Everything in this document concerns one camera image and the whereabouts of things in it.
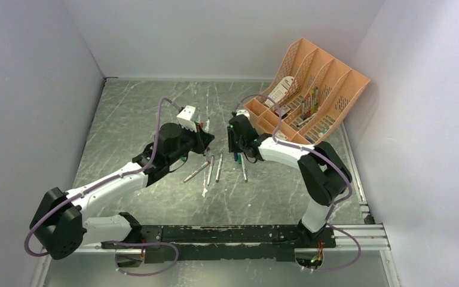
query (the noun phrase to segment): purple cable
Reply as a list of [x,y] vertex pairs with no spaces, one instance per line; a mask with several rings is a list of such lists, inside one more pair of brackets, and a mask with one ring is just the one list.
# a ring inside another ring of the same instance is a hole
[[[160,120],[161,120],[161,105],[163,104],[163,102],[166,101],[168,103],[171,103],[175,108],[177,108],[179,111],[180,111],[180,106],[177,105],[176,103],[174,103],[174,101],[164,97],[164,98],[161,98],[159,100],[159,104],[157,106],[157,115],[156,115],[156,126],[155,126],[155,136],[154,136],[154,144],[152,146],[152,155],[151,155],[151,158],[150,160],[147,162],[147,164],[145,166],[143,166],[142,168],[140,169],[137,169],[137,170],[132,170],[130,172],[124,172],[122,173],[122,176],[128,176],[128,175],[135,175],[137,173],[140,173],[140,172],[143,172],[144,170],[146,170],[151,164],[152,162],[154,161],[154,158],[155,158],[155,154],[157,152],[157,142],[159,140],[159,128],[160,128]],[[114,175],[114,176],[111,176],[109,178],[106,178],[92,186],[90,186],[89,188],[87,188],[83,194],[84,196],[86,196],[87,194],[91,193],[92,191],[94,191],[96,188],[99,188],[105,184],[107,184],[108,182],[111,182],[111,181],[114,181],[116,179],[119,179],[121,178],[120,175]],[[24,241],[24,249],[25,249],[25,252],[27,254],[29,254],[30,256],[33,256],[33,257],[43,257],[43,256],[46,256],[48,255],[48,252],[45,252],[45,253],[36,253],[34,251],[32,251],[29,247],[29,241],[32,237],[32,235],[34,234],[34,232],[36,232],[36,230],[41,226],[41,224],[43,224],[49,217],[51,217],[54,213],[56,213],[59,209],[61,209],[63,206],[65,206],[66,204],[70,203],[70,202],[73,202],[75,201],[76,199],[79,199],[80,197],[82,197],[82,195],[79,193],[69,199],[66,199],[65,201],[61,202],[59,205],[57,205],[56,207],[54,207],[52,210],[50,210],[47,214],[45,214],[38,222],[36,222],[36,224],[34,224],[34,226],[29,230],[29,232],[27,233],[27,236],[25,237],[25,241]],[[168,244],[159,244],[159,243],[163,243],[163,242],[157,242],[157,243],[138,243],[137,246],[151,246],[151,245],[170,245],[170,243]],[[176,252],[176,258],[175,258],[175,261],[174,263],[176,262],[176,260],[178,259],[178,249],[176,247],[174,247],[175,249],[175,252]]]
[[124,274],[124,275],[129,275],[129,276],[138,276],[138,277],[146,277],[146,276],[153,276],[153,275],[157,275],[157,274],[160,274],[160,273],[163,273],[167,270],[170,270],[173,266],[175,266],[175,264],[177,263],[177,261],[179,260],[179,249],[177,248],[177,246],[171,244],[171,243],[168,243],[168,242],[151,242],[151,243],[123,243],[123,242],[118,242],[118,241],[109,241],[109,243],[113,243],[113,244],[116,244],[116,245],[121,245],[121,246],[126,246],[126,247],[144,247],[144,246],[154,246],[154,245],[166,245],[166,246],[169,246],[171,248],[173,248],[173,250],[175,250],[175,259],[173,260],[173,262],[168,265],[167,267],[159,270],[159,271],[156,271],[156,272],[152,272],[152,273],[132,273],[132,272],[126,272],[124,270],[122,270],[119,266],[118,266],[118,262],[117,262],[117,257],[115,257],[115,267],[117,268],[117,271],[119,271],[120,273]]
[[339,169],[337,167],[337,165],[335,165],[335,163],[330,161],[323,154],[321,154],[321,153],[319,153],[319,152],[317,152],[317,151],[315,151],[315,150],[313,150],[311,148],[306,148],[304,146],[295,145],[294,143],[291,143],[291,142],[278,141],[276,139],[276,133],[280,129],[280,125],[282,123],[282,113],[281,113],[281,110],[279,109],[279,105],[272,98],[270,98],[270,97],[268,97],[268,96],[266,96],[264,94],[251,94],[249,96],[244,97],[241,101],[239,101],[239,103],[235,106],[235,109],[233,111],[236,112],[238,107],[240,106],[240,104],[244,100],[246,100],[246,99],[248,99],[250,97],[258,97],[258,96],[259,97],[264,97],[264,98],[272,101],[272,103],[274,104],[274,106],[276,108],[276,111],[279,113],[279,123],[277,124],[276,129],[272,132],[272,139],[274,140],[274,142],[276,142],[279,145],[287,146],[289,148],[297,148],[297,149],[300,149],[300,150],[305,150],[305,151],[309,151],[309,152],[313,153],[316,157],[321,158],[325,163],[330,165],[330,167],[332,167],[339,174],[339,176],[342,178],[344,183],[347,185],[347,189],[348,189],[347,195],[344,196],[343,198],[339,199],[339,200],[336,200],[334,203],[332,203],[330,209],[328,210],[328,214],[325,217],[325,221],[326,221],[326,225],[330,226],[334,230],[337,230],[337,231],[340,231],[340,232],[344,233],[347,237],[352,239],[355,242],[356,246],[358,247],[358,254],[356,255],[356,257],[351,262],[349,262],[347,264],[344,264],[344,265],[336,267],[336,268],[323,269],[323,270],[314,270],[314,272],[324,272],[325,273],[325,272],[338,271],[338,270],[341,270],[343,268],[346,268],[346,267],[349,267],[349,266],[353,265],[356,261],[358,261],[358,259],[360,259],[361,255],[362,255],[362,248],[360,246],[360,243],[351,234],[349,234],[349,233],[347,233],[347,232],[345,232],[345,231],[343,231],[343,230],[341,230],[339,228],[336,228],[333,225],[331,225],[330,223],[328,223],[328,219],[330,218],[331,214],[333,213],[333,209],[335,208],[335,205],[340,203],[340,202],[342,202],[342,201],[344,201],[344,200],[346,200],[346,199],[349,199],[351,197],[351,195],[353,194],[353,187],[351,186],[351,183],[349,182],[349,179],[347,178],[345,173],[341,169]]

